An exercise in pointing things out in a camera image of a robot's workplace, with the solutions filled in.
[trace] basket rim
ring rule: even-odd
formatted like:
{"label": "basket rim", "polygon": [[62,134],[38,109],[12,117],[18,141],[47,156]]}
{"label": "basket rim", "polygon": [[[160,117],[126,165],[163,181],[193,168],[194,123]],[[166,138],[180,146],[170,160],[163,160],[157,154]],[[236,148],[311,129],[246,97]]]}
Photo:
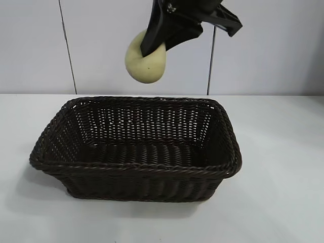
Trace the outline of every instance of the basket rim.
{"label": "basket rim", "polygon": [[[223,121],[227,121],[225,124],[225,130],[228,134],[229,142],[233,148],[234,157],[232,161],[226,164],[221,164],[217,166],[207,166],[207,167],[183,167],[183,166],[167,166],[161,164],[140,164],[140,163],[86,163],[81,161],[58,161],[58,160],[45,160],[44,150],[46,145],[44,141],[51,134],[51,131],[60,124],[61,119],[67,114],[70,108],[75,106],[78,102],[82,101],[100,101],[106,99],[126,99],[126,100],[136,100],[136,101],[175,101],[175,102],[197,102],[197,103],[208,103],[213,105],[215,108],[219,109],[220,118]],[[106,173],[120,173],[123,172],[136,172],[137,174],[154,174],[154,175],[165,175],[177,176],[186,175],[194,177],[204,177],[212,179],[225,179],[234,176],[242,166],[241,154],[236,141],[236,137],[231,126],[230,120],[227,116],[225,109],[216,101],[208,98],[175,98],[175,97],[127,97],[127,96],[95,96],[95,97],[78,97],[67,101],[55,117],[46,126],[39,139],[37,140],[35,147],[32,150],[29,158],[30,164],[38,170],[47,172],[48,174],[62,174],[62,175],[76,175],[76,174],[106,174]]]}

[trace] white tabletop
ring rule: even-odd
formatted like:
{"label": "white tabletop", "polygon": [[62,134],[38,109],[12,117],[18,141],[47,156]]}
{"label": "white tabletop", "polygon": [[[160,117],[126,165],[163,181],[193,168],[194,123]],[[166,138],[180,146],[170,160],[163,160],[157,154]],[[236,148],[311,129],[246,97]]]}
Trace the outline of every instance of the white tabletop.
{"label": "white tabletop", "polygon": [[80,200],[28,163],[75,95],[0,95],[1,243],[322,243],[324,97],[210,96],[227,110],[242,170],[203,203]]}

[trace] yellow object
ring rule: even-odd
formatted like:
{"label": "yellow object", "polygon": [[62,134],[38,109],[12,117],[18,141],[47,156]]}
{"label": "yellow object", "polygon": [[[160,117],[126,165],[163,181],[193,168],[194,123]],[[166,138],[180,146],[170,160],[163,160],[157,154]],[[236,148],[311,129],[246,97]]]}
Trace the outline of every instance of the yellow object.
{"label": "yellow object", "polygon": [[164,74],[166,68],[166,45],[163,43],[153,53],[143,57],[141,43],[146,30],[139,33],[130,43],[126,56],[126,70],[135,80],[150,84],[158,81]]}

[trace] wicker basket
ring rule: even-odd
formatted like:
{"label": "wicker basket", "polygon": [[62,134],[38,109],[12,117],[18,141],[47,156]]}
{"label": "wicker basket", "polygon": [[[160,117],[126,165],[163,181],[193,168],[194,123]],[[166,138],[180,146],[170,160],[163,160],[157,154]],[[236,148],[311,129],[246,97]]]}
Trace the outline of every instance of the wicker basket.
{"label": "wicker basket", "polygon": [[186,202],[211,197],[241,154],[214,100],[86,97],[62,107],[30,163],[77,198]]}

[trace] dark brown wicker basket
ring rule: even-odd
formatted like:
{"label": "dark brown wicker basket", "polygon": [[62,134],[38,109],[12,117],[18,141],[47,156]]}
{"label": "dark brown wicker basket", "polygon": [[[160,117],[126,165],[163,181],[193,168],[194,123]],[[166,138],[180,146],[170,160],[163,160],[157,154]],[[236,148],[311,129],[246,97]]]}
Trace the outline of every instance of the dark brown wicker basket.
{"label": "dark brown wicker basket", "polygon": [[201,201],[241,168],[214,100],[94,97],[68,101],[30,155],[77,198]]}

